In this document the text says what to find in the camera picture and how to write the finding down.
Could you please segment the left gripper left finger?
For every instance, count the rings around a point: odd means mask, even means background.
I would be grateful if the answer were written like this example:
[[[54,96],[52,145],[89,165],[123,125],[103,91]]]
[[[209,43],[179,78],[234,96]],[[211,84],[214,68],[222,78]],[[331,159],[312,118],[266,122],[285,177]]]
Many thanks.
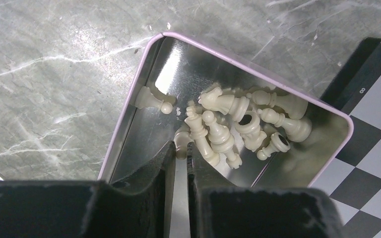
[[[0,181],[0,238],[166,238],[175,145],[129,176]]]

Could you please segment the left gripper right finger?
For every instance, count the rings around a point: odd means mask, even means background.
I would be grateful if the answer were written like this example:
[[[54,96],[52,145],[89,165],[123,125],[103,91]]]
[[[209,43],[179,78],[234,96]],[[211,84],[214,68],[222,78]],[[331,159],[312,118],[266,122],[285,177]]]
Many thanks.
[[[193,238],[342,238],[336,206],[315,188],[250,188],[231,183],[187,146]]]

